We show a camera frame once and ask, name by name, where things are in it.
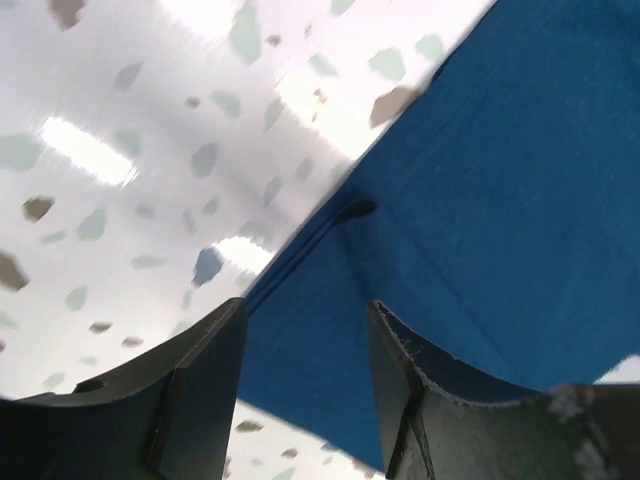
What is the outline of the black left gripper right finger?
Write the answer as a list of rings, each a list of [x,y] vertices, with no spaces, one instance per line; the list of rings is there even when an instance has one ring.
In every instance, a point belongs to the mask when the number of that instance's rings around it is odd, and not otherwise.
[[[368,342],[388,479],[636,479],[639,387],[523,388],[455,358],[382,302]]]

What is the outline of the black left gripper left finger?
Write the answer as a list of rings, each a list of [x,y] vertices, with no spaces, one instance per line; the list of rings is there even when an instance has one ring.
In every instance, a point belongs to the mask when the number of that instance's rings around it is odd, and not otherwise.
[[[222,478],[247,326],[231,298],[70,394],[2,400],[2,478]]]

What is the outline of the navy blue printed t-shirt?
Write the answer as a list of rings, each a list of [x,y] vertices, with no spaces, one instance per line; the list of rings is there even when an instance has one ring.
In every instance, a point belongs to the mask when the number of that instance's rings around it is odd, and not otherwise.
[[[248,295],[239,396],[375,466],[379,300],[534,390],[639,352],[639,5],[499,1]]]

